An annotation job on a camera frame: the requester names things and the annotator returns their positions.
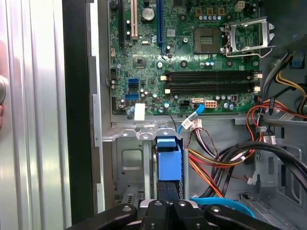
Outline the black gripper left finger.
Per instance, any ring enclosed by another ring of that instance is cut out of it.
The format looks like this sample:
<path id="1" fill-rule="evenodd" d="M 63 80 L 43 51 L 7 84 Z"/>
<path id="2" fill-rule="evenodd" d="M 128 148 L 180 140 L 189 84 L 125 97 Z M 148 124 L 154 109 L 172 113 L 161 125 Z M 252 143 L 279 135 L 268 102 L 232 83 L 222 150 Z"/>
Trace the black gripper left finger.
<path id="1" fill-rule="evenodd" d="M 166 230 L 168 228 L 167 183 L 157 184 L 157 199 L 146 199 L 136 208 L 124 203 L 68 227 L 69 230 Z"/>

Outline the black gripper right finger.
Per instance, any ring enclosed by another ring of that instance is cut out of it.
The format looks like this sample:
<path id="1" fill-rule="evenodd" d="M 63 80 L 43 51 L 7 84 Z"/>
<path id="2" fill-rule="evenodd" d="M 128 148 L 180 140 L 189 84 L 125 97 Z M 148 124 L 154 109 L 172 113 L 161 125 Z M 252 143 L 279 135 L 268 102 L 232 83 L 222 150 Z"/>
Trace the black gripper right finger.
<path id="1" fill-rule="evenodd" d="M 178 183 L 168 183 L 171 230 L 274 230 L 246 206 L 225 198 L 179 198 Z"/>

